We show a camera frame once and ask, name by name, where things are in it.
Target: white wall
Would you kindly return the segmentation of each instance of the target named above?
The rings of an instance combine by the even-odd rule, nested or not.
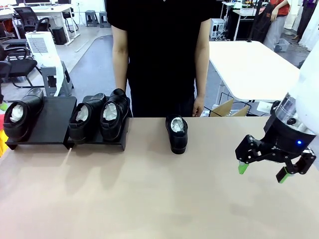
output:
[[[99,18],[99,12],[105,11],[104,0],[71,0],[71,4],[74,9],[74,20],[77,24],[85,24],[85,11],[87,10],[94,10],[97,18]]]

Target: person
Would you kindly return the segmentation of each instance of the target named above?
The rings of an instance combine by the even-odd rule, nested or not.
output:
[[[267,32],[264,45],[272,51],[275,50],[276,44],[279,42],[280,36],[284,30],[287,15],[290,10],[290,0],[270,0],[270,4],[274,6],[270,21],[272,22]]]
[[[201,115],[212,2],[107,1],[116,87],[125,91],[128,80],[134,117]]]
[[[313,16],[313,13],[316,8],[316,0],[304,0],[303,2],[303,13],[301,15],[301,20],[297,29],[297,34],[293,38],[293,40],[300,41],[303,37],[303,34],[308,26],[308,23],[310,22],[311,17]]]

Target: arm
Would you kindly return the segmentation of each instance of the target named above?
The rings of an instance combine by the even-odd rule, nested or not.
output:
[[[209,64],[209,29],[210,19],[203,21],[200,25],[195,50],[197,97],[194,104],[193,117],[199,117],[204,109],[204,97]]]
[[[288,0],[283,0],[280,4],[278,4],[271,13],[270,21],[274,21],[277,18],[279,9],[287,4],[289,4]]]
[[[116,88],[126,90],[127,69],[129,62],[127,32],[112,26],[113,33],[113,68]]]

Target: computer tower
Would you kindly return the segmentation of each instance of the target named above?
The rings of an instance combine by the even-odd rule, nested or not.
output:
[[[66,37],[63,27],[56,27],[52,29],[55,44],[64,45],[66,43]]]

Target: white table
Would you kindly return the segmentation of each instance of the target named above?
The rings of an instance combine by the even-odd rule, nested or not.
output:
[[[68,40],[65,45],[69,45],[76,37],[78,37],[80,35],[79,33],[77,33],[77,31],[75,31],[74,37],[71,38],[69,35],[69,32],[66,28],[64,18],[63,18],[63,12],[70,12],[72,25],[73,25],[73,28],[75,29],[75,25],[74,25],[72,13],[71,13],[71,8],[72,8],[71,4],[62,4],[62,5],[57,5],[57,6],[48,6],[48,8],[45,8],[45,9],[37,9],[35,7],[32,7],[32,10],[36,13],[37,16],[45,16],[45,17],[57,16],[57,17],[60,17],[61,22],[63,24],[64,32],[65,32],[67,40]],[[18,29],[17,29],[15,21],[13,19],[13,14],[14,14],[13,9],[0,10],[0,19],[12,19],[14,29],[18,35],[18,38],[20,38]]]
[[[220,18],[222,18],[222,16],[223,16],[223,8],[224,8],[224,5],[226,6],[226,15],[225,15],[225,17],[227,17],[227,15],[228,15],[228,10],[230,9],[231,6],[234,6],[235,3],[234,3],[234,2],[225,2],[225,1],[223,1],[223,2],[222,2],[222,7],[221,7]]]
[[[126,150],[18,146],[0,158],[1,239],[315,239],[319,173],[237,170],[235,148],[267,117],[187,118],[184,154],[165,119],[130,120]]]
[[[238,14],[238,21],[237,21],[236,31],[235,31],[235,35],[234,35],[234,41],[236,41],[240,20],[246,19],[248,16],[255,16],[255,13],[253,13],[253,14],[243,14],[243,13],[240,12],[240,10],[233,10],[233,12]]]
[[[225,86],[243,102],[282,100],[299,79],[297,67],[257,41],[212,41],[209,59],[221,78],[216,104]]]
[[[62,5],[57,5],[57,6],[48,6],[47,9],[36,9],[36,8],[33,7],[32,10],[38,16],[58,16],[58,17],[61,17],[61,21],[63,23],[64,32],[65,32],[67,40],[68,40],[67,43],[65,43],[65,45],[69,45],[76,37],[78,37],[80,35],[75,30],[75,25],[74,25],[74,21],[73,21],[71,8],[72,8],[71,4],[62,4]],[[64,18],[63,18],[63,12],[70,12],[72,26],[73,26],[74,33],[75,33],[73,38],[70,37],[69,32],[68,32],[68,30],[66,28],[65,21],[64,21]]]

